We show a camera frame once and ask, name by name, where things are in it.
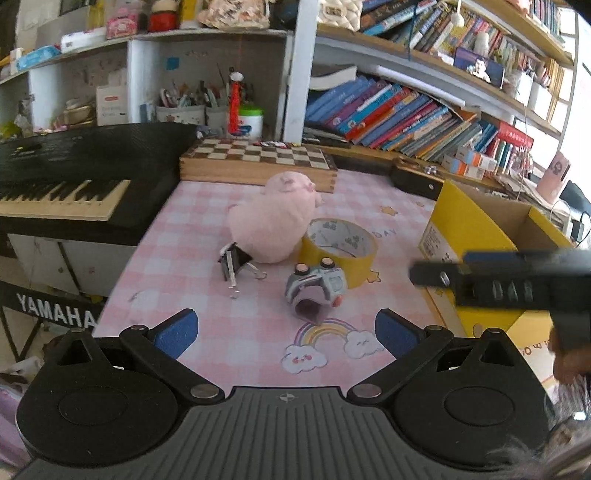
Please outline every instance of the hand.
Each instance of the hand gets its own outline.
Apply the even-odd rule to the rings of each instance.
[[[564,352],[560,349],[556,330],[552,329],[548,350],[556,355],[554,377],[559,382],[570,384],[577,375],[591,373],[591,343],[588,346]]]

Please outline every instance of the bag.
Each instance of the bag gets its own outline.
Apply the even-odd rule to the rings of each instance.
[[[269,3],[268,0],[212,0],[197,18],[219,30],[269,28]]]

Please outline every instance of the red object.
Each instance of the red object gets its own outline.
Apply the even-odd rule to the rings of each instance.
[[[228,133],[238,133],[238,113],[240,110],[240,83],[232,82],[230,87],[230,114],[228,120]]]
[[[177,28],[177,13],[176,12],[158,12],[150,15],[150,24],[148,31],[150,32],[166,32],[168,30],[175,30]]]

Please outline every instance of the black clamp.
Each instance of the black clamp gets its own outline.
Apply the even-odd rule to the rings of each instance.
[[[230,282],[229,289],[232,290],[230,297],[237,299],[240,294],[236,286],[236,275],[243,267],[248,268],[252,271],[258,280],[264,280],[267,277],[267,273],[259,270],[252,263],[252,257],[247,254],[244,250],[241,250],[236,242],[227,244],[220,251],[220,258],[218,263],[222,264],[222,274],[225,281]]]

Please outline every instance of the yellow tape roll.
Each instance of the yellow tape roll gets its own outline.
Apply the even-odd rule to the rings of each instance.
[[[345,272],[347,286],[359,287],[369,275],[378,252],[374,236],[359,225],[334,218],[312,220],[302,239],[299,263],[319,265],[332,258]]]

